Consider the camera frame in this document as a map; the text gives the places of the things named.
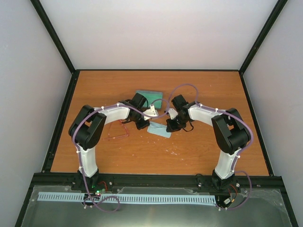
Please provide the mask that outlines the light blue cleaning cloth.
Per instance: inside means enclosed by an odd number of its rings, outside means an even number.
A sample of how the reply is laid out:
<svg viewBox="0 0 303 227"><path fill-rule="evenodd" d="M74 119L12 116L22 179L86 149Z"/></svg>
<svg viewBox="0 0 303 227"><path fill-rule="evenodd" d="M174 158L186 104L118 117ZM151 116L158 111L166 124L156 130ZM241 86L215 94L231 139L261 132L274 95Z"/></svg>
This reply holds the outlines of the light blue cleaning cloth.
<svg viewBox="0 0 303 227"><path fill-rule="evenodd" d="M166 125L156 123L156 122L150 122L147 132L150 134L164 137L164 138L170 138L171 132L167 132L166 129L167 129Z"/></svg>

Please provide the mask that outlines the grey-green glasses case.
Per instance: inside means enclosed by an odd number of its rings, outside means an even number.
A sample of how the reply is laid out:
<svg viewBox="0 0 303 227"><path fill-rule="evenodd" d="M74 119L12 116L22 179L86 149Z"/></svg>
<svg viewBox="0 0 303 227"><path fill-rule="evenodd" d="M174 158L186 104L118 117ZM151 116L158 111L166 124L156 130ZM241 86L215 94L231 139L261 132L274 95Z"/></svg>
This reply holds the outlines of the grey-green glasses case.
<svg viewBox="0 0 303 227"><path fill-rule="evenodd" d="M143 95L146 98L146 102L143 108L147 108L149 104L153 102L155 109L160 110L162 106L163 93L158 91L148 91L148 90L136 90L136 93Z"/></svg>

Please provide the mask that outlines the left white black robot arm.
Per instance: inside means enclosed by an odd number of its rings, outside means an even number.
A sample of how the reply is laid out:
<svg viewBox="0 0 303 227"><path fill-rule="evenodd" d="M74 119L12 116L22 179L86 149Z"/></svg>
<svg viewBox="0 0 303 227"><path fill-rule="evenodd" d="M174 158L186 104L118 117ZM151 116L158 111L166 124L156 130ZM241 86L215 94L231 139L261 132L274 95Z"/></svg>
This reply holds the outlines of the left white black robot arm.
<svg viewBox="0 0 303 227"><path fill-rule="evenodd" d="M85 105L81 108L68 134L77 149L79 171L84 175L82 185L87 190L94 190L98 186L98 172L95 149L105 125L122 120L123 123L134 122L138 130L150 125L142 115L143 106L147 99L136 93L132 99L127 99L115 105L94 108Z"/></svg>

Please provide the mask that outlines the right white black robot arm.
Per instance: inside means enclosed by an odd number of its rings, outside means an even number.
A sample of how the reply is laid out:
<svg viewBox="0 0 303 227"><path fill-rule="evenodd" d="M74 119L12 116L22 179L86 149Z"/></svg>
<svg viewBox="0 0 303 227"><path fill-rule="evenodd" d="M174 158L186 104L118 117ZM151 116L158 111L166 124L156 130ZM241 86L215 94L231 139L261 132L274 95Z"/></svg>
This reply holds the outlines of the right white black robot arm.
<svg viewBox="0 0 303 227"><path fill-rule="evenodd" d="M189 103L182 95L174 97L171 102L174 107L168 111L167 132L185 130L187 123L192 125L194 121L213 127L220 155L212 173L212 184L217 191L226 189L233 180L241 152L253 139L251 129L235 108L218 110L196 102Z"/></svg>

